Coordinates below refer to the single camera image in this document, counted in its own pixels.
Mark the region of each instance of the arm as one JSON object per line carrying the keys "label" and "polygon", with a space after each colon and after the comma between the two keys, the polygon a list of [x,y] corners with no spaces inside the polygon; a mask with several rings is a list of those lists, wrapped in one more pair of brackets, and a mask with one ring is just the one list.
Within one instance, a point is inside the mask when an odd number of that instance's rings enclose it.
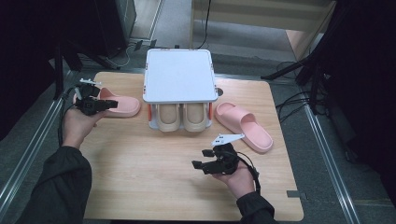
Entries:
{"label": "arm", "polygon": [[255,192],[253,177],[244,163],[240,161],[232,175],[213,177],[226,184],[237,199],[236,204],[242,214],[241,223],[277,223],[274,220],[274,207]]}
{"label": "arm", "polygon": [[92,184],[90,163],[78,150],[96,121],[76,109],[64,117],[64,144],[44,162],[43,171],[17,223],[82,223]]}

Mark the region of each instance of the hand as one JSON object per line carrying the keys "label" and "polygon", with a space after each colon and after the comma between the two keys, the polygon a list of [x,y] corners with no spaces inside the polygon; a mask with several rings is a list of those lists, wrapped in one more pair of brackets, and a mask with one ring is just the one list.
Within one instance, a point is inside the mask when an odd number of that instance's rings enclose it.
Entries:
{"label": "hand", "polygon": [[254,191],[253,176],[243,162],[238,162],[238,168],[231,175],[212,175],[222,181],[230,189],[236,199]]}
{"label": "hand", "polygon": [[64,143],[62,146],[79,148],[84,138],[96,127],[96,122],[106,115],[106,111],[86,116],[76,108],[64,115]]}

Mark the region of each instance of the gray floor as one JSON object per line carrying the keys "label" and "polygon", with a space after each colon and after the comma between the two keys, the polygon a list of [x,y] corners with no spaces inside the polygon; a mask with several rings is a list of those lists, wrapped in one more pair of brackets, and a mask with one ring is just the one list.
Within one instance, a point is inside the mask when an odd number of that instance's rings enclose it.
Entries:
{"label": "gray floor", "polygon": [[[165,0],[163,2],[163,8],[152,37],[157,39],[157,47],[172,48],[174,45],[180,45],[181,48],[186,48],[188,46],[189,2],[182,0]],[[195,23],[194,34],[196,37],[194,39],[196,42],[194,46],[199,46],[200,39],[203,37],[202,22],[196,21]],[[260,76],[270,75],[290,64],[288,62],[294,61],[285,31],[272,28],[209,23],[208,39],[204,48],[212,52],[215,73],[217,76],[223,77],[260,80]],[[148,49],[147,46],[143,46],[137,51],[133,51],[131,48],[128,50],[129,61],[127,55],[123,53],[119,57],[111,59],[111,62],[116,64],[128,62],[127,65],[120,68],[121,72],[142,72]],[[94,77],[98,71],[104,70],[84,56],[82,56],[82,60],[84,62],[83,70],[80,73],[72,72],[69,77],[74,79]],[[286,77],[280,77],[270,82],[276,105],[300,92],[302,88],[309,88],[309,84],[306,87],[295,85],[293,77],[294,74],[287,74]],[[71,80],[67,84],[71,85],[74,82]],[[39,129],[40,122],[46,118],[46,112],[53,109],[54,103],[51,99],[53,93],[54,88],[51,86],[37,99],[37,102],[21,118],[11,133],[0,142],[2,155],[0,158],[2,165],[0,186],[2,187],[11,176],[25,150],[38,148],[35,160],[21,182],[21,187],[9,205],[2,223],[13,223],[19,216],[41,172],[43,160],[57,147],[57,119],[53,123],[51,120],[49,121],[48,133],[41,136],[43,143],[40,146],[29,146],[31,140],[37,138],[35,131]],[[300,105],[285,107],[282,110],[282,116],[289,114]],[[318,141],[320,136],[314,131],[309,115],[309,109],[302,109],[281,123],[297,188],[302,195],[304,219],[299,223],[352,223],[340,203],[339,195],[334,187],[336,186],[334,179],[330,176],[331,167],[327,166],[328,159],[323,157],[323,141],[321,143]],[[314,118],[318,120],[320,133],[323,134],[325,140],[324,145],[330,150],[336,164],[336,171],[340,173],[346,186],[346,193],[353,202],[353,208],[356,209],[359,219],[354,223],[396,223],[395,208],[384,191],[378,174],[365,164],[347,161],[343,144],[335,133],[331,120],[326,116]],[[84,220],[84,223],[105,224],[110,223],[110,220]]]}

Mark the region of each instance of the pink slide sandal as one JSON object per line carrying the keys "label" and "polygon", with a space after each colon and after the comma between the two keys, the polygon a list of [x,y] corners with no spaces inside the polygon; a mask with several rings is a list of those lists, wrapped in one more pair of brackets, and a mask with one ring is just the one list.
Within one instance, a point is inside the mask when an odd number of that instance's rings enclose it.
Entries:
{"label": "pink slide sandal", "polygon": [[99,92],[100,100],[115,100],[119,102],[117,108],[108,109],[108,118],[129,118],[140,110],[140,102],[131,96],[120,96],[113,94],[108,88],[102,88]]}
{"label": "pink slide sandal", "polygon": [[243,133],[245,137],[242,140],[255,151],[264,153],[271,149],[273,139],[246,109],[222,103],[216,107],[215,117],[233,133]]}

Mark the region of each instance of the black sleeve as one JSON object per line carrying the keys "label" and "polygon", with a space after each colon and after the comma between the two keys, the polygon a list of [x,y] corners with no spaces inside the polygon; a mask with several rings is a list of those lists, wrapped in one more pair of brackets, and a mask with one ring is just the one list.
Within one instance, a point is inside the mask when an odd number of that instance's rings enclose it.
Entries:
{"label": "black sleeve", "polygon": [[257,192],[240,197],[236,204],[242,214],[242,224],[277,223],[274,220],[274,207]]}
{"label": "black sleeve", "polygon": [[90,163],[73,147],[50,156],[24,208],[20,223],[82,223],[92,185]]}

